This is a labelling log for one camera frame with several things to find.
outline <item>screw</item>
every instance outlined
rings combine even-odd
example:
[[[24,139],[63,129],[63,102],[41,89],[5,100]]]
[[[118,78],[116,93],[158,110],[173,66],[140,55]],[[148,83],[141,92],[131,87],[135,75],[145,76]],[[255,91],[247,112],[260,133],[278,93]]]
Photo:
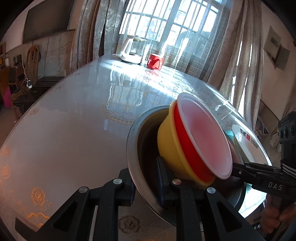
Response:
[[[285,138],[288,139],[288,137],[289,137],[289,131],[288,131],[288,127],[287,126],[285,126],[285,128],[284,128],[284,135],[285,135]]]
[[[121,184],[122,180],[120,178],[116,178],[116,179],[113,180],[113,183],[114,184]]]
[[[294,136],[294,126],[293,126],[293,124],[291,124],[291,126],[290,126],[290,132],[291,132],[291,136]]]
[[[174,179],[174,180],[172,180],[172,183],[175,184],[175,185],[180,185],[181,180],[180,179]]]
[[[207,188],[207,192],[213,194],[216,192],[216,189],[209,187]]]
[[[81,187],[81,188],[79,188],[79,192],[80,193],[86,193],[87,192],[87,190],[88,190],[88,188],[87,187]]]

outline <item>television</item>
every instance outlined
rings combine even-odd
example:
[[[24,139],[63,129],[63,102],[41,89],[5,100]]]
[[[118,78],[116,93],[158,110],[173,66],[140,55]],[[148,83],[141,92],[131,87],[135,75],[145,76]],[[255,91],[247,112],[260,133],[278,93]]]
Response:
[[[66,31],[74,0],[45,0],[28,11],[22,43]]]

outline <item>stainless steel basin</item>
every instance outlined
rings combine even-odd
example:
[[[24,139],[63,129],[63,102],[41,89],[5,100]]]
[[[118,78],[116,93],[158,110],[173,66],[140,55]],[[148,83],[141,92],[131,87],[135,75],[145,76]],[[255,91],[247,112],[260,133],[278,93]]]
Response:
[[[156,157],[159,156],[157,132],[168,115],[168,109],[169,106],[160,106],[141,114],[129,131],[126,149],[128,168],[139,194],[157,215],[176,225],[175,210],[162,207],[157,192]],[[233,162],[242,163],[233,142],[230,138],[227,140]],[[215,187],[237,210],[240,209],[246,193],[246,183],[236,177],[227,180],[216,178],[211,186]]]

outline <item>pink bag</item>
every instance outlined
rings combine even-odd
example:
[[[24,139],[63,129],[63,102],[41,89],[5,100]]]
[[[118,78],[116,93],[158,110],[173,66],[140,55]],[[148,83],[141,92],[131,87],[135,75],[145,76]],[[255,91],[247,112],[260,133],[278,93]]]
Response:
[[[11,93],[9,88],[7,87],[4,95],[4,105],[6,108],[12,108],[11,100],[9,98],[10,96],[11,96]]]

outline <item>electric kettle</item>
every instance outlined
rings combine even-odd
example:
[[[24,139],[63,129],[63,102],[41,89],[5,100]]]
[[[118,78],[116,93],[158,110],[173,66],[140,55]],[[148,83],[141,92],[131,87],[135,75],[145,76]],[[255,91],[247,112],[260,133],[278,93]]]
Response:
[[[142,63],[146,41],[140,37],[128,36],[120,50],[121,60],[131,64]]]

